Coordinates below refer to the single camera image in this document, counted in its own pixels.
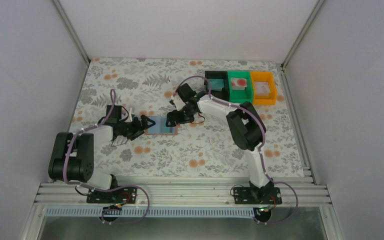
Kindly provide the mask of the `teal credit card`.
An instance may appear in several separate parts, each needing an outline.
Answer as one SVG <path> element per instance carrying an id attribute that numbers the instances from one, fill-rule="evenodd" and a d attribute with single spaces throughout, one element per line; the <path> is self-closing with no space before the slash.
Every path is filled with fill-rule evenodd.
<path id="1" fill-rule="evenodd" d="M 209 79 L 211 90 L 212 91 L 222 91 L 225 87 L 225 81 L 223 79 L 218 78 L 210 78 Z"/>
<path id="2" fill-rule="evenodd" d="M 167 121 L 166 123 L 164 123 L 162 127 L 162 133 L 164 135 L 177 135 L 178 134 L 177 126 Z"/>

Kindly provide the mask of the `orange leather card holder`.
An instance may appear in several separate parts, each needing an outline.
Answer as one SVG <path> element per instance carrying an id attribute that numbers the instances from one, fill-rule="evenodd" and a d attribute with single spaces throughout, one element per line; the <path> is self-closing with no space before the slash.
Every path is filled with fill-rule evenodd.
<path id="1" fill-rule="evenodd" d="M 149 116 L 150 119 L 154 120 L 156 124 L 145 131 L 145 135 L 156 135 L 156 136 L 176 136 L 176 135 L 165 135 L 162 133 L 162 127 L 166 123 L 166 116 Z"/>

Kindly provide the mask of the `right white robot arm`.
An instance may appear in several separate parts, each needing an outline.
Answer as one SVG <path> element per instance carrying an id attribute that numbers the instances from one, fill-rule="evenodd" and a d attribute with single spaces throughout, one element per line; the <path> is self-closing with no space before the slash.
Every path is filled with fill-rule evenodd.
<path id="1" fill-rule="evenodd" d="M 167 114 L 167 127 L 192 123 L 197 114 L 209 114 L 225 121 L 234 144 L 244 151 L 250 188 L 261 195 L 272 190 L 274 181 L 263 159 L 266 127 L 252 103 L 245 101 L 237 105 L 206 91 L 197 93 L 187 83 L 177 88 L 170 103 L 175 106 L 175 110 Z"/>

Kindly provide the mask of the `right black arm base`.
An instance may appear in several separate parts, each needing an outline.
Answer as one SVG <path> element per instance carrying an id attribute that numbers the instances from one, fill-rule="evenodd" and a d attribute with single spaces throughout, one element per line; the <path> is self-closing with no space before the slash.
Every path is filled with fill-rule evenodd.
<path id="1" fill-rule="evenodd" d="M 257 223 L 267 224 L 272 216 L 272 211 L 283 203 L 279 187 L 275 187 L 272 180 L 262 187 L 257 187 L 251 181 L 249 186 L 235 184 L 229 194 L 234 198 L 235 205 L 263 205 L 253 208 L 253 218 Z"/>

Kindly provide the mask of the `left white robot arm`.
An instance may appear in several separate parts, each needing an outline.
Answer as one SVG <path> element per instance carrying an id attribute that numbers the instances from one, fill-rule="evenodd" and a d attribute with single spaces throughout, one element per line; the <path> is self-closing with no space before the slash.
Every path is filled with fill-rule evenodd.
<path id="1" fill-rule="evenodd" d="M 97 124 L 77 133 L 59 132 L 56 135 L 48 176 L 51 180 L 89 189 L 113 189 L 113 175 L 95 168 L 96 151 L 118 137 L 133 141 L 155 124 L 149 117 L 134 115 L 121 105 L 108 105 L 106 116 Z"/>

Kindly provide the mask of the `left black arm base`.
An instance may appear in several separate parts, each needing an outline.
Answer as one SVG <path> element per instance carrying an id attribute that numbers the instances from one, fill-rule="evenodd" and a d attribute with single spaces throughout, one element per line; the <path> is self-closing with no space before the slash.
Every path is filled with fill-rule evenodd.
<path id="1" fill-rule="evenodd" d="M 98 217 L 103 223 L 111 224 L 118 219 L 116 215 L 120 214 L 123 206 L 134 204 L 136 202 L 138 188 L 136 186 L 119 187 L 116 177 L 111 174 L 110 191 L 92 191 L 82 193 L 75 186 L 75 191 L 81 196 L 86 196 L 86 202 L 90 204 L 109 204 L 103 207 Z"/>

